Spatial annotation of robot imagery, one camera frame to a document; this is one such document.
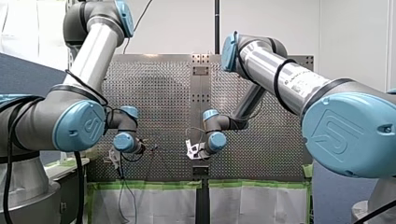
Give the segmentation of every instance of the perforated metal panel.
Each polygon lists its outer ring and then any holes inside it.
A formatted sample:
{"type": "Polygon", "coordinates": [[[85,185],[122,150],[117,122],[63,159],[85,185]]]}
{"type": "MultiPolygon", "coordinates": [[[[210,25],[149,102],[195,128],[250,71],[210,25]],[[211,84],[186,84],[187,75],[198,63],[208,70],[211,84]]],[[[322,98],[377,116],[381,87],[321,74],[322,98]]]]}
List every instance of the perforated metal panel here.
{"type": "MultiPolygon", "coordinates": [[[[190,55],[117,55],[104,82],[104,95],[113,107],[134,105],[139,109],[138,137],[148,139],[141,161],[124,163],[125,175],[133,179],[191,179],[191,162],[186,158],[185,130],[190,127],[190,55]]],[[[118,177],[104,163],[112,147],[109,131],[93,151],[97,155],[88,169],[90,181],[118,177]]]]}
{"type": "MultiPolygon", "coordinates": [[[[313,65],[310,57],[293,59],[309,65],[308,68],[313,65]]],[[[159,146],[146,151],[139,162],[125,162],[127,178],[191,180],[186,129],[202,124],[201,115],[209,106],[221,113],[231,113],[243,96],[248,82],[237,74],[221,72],[219,56],[210,55],[210,63],[205,61],[210,70],[208,75],[199,78],[194,75],[192,68],[196,65],[191,55],[117,55],[113,59],[104,84],[105,97],[113,107],[138,107],[138,137],[147,138],[149,148],[159,146]],[[197,102],[198,92],[205,97],[204,103],[203,99],[197,102]]],[[[113,166],[104,162],[114,134],[109,131],[88,154],[92,159],[88,169],[90,181],[118,177],[113,166]]],[[[199,139],[199,132],[191,134],[192,139],[199,139]]],[[[265,96],[262,112],[250,122],[249,129],[227,132],[227,137],[228,146],[211,159],[211,178],[301,181],[302,165],[312,161],[304,150],[299,120],[270,94],[265,96]]]]}
{"type": "MultiPolygon", "coordinates": [[[[311,57],[293,58],[312,68],[311,57]]],[[[211,69],[212,107],[222,114],[231,114],[249,82],[237,74],[222,72],[219,63],[212,63],[211,69]]],[[[211,163],[211,178],[298,181],[304,179],[302,165],[311,162],[302,142],[299,119],[269,93],[262,100],[259,116],[249,122],[249,128],[238,133],[227,132],[227,138],[227,147],[211,163]]]]}

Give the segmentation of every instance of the white curtain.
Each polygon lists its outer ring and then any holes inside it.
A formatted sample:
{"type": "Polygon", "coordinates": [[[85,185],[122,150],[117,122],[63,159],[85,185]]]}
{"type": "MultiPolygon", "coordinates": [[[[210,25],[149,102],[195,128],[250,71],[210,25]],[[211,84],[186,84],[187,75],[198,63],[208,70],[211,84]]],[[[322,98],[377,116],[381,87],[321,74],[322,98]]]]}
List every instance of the white curtain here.
{"type": "Polygon", "coordinates": [[[0,53],[64,70],[64,0],[0,0],[0,53]]]}

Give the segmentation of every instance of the light blue joint cap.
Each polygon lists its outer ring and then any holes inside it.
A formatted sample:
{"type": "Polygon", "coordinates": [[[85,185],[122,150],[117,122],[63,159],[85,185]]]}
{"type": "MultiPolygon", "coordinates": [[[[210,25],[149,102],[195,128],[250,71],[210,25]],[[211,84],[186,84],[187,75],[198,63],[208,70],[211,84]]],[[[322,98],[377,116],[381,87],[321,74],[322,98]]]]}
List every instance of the light blue joint cap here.
{"type": "Polygon", "coordinates": [[[209,147],[215,152],[219,152],[225,148],[227,138],[224,133],[212,133],[209,136],[209,147]]]}
{"type": "Polygon", "coordinates": [[[230,34],[224,41],[221,53],[221,68],[226,72],[235,71],[236,44],[239,35],[230,34]]]}
{"type": "Polygon", "coordinates": [[[313,158],[339,175],[396,175],[396,106],[389,101],[359,92],[324,97],[305,113],[303,137],[313,158]]]}
{"type": "Polygon", "coordinates": [[[136,107],[132,105],[123,105],[120,107],[122,111],[125,111],[128,115],[132,116],[134,119],[138,119],[139,111],[136,107]]]}
{"type": "Polygon", "coordinates": [[[114,137],[114,148],[120,152],[131,152],[134,148],[134,138],[128,133],[119,133],[114,137]]]}
{"type": "Polygon", "coordinates": [[[30,94],[0,94],[0,104],[6,101],[29,96],[30,94]]]}
{"type": "Polygon", "coordinates": [[[219,111],[217,111],[215,109],[209,109],[204,112],[202,117],[203,117],[204,121],[206,121],[207,119],[210,119],[218,114],[219,114],[219,111]]]}
{"type": "Polygon", "coordinates": [[[82,151],[93,147],[103,135],[105,111],[95,101],[78,101],[58,118],[52,141],[64,152],[82,151]]]}
{"type": "Polygon", "coordinates": [[[119,11],[125,37],[134,36],[134,20],[128,5],[123,0],[116,0],[117,10],[119,11]]]}

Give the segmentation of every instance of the green tape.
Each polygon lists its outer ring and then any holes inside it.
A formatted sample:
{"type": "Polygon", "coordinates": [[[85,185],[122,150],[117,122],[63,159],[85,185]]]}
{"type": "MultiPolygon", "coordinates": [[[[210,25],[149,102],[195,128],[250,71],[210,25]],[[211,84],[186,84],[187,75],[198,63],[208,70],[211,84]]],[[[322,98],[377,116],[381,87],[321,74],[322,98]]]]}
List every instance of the green tape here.
{"type": "MultiPolygon", "coordinates": [[[[156,190],[174,190],[174,189],[199,189],[200,181],[180,181],[180,182],[148,182],[141,180],[125,181],[130,189],[156,189],[156,190]]],[[[311,209],[312,185],[310,181],[306,182],[277,182],[264,180],[209,180],[209,187],[212,189],[224,188],[241,188],[241,187],[261,187],[277,189],[306,189],[306,224],[309,224],[311,209]]],[[[87,209],[88,224],[92,224],[92,209],[94,203],[94,194],[97,190],[121,189],[122,182],[99,182],[88,183],[87,209]]]]}
{"type": "Polygon", "coordinates": [[[313,164],[303,165],[303,170],[306,178],[312,178],[312,175],[314,173],[314,165],[313,164]]]}
{"type": "Polygon", "coordinates": [[[88,184],[87,191],[88,224],[92,224],[93,199],[96,192],[96,184],[88,184]]]}
{"type": "Polygon", "coordinates": [[[275,189],[306,189],[305,182],[277,182],[265,180],[209,180],[209,187],[212,189],[240,188],[240,187],[261,187],[275,189]]]}
{"type": "MultiPolygon", "coordinates": [[[[201,187],[200,181],[181,181],[181,182],[146,182],[146,181],[125,181],[130,189],[198,189],[201,187]]],[[[121,189],[122,182],[89,183],[95,190],[121,189]]]]}
{"type": "Polygon", "coordinates": [[[311,195],[312,195],[312,183],[307,182],[306,189],[306,224],[311,223],[311,195]]]}
{"type": "Polygon", "coordinates": [[[50,166],[53,166],[53,165],[56,165],[56,164],[59,164],[59,162],[53,161],[53,162],[47,163],[46,165],[44,165],[44,167],[50,167],[50,166]]]}
{"type": "Polygon", "coordinates": [[[51,167],[53,165],[72,167],[72,166],[76,166],[77,164],[76,164],[75,160],[63,161],[62,163],[59,163],[59,161],[53,161],[53,162],[46,164],[45,167],[51,167]]]}

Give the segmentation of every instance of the robotic arm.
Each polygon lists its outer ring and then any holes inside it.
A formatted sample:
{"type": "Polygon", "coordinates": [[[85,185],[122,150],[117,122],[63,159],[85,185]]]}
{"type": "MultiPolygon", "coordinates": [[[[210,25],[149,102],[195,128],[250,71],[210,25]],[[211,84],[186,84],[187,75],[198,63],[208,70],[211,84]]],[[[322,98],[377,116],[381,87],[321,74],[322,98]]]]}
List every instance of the robotic arm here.
{"type": "Polygon", "coordinates": [[[253,84],[230,117],[214,109],[204,113],[207,144],[201,157],[225,147],[222,131],[245,129],[268,91],[300,117],[306,148],[329,170],[353,177],[396,175],[396,97],[349,78],[329,80],[286,58],[274,39],[227,37],[222,68],[253,84]]]}
{"type": "Polygon", "coordinates": [[[1,198],[15,223],[60,222],[59,185],[49,184],[38,151],[86,150],[106,129],[118,129],[114,138],[118,151],[144,150],[136,137],[137,109],[125,105],[107,112],[109,106],[101,94],[115,49],[133,34],[132,16],[122,1],[77,3],[64,18],[64,41],[78,51],[64,83],[54,86],[45,99],[0,95],[0,180],[9,192],[1,198]],[[46,212],[27,216],[36,211],[46,212]]]}

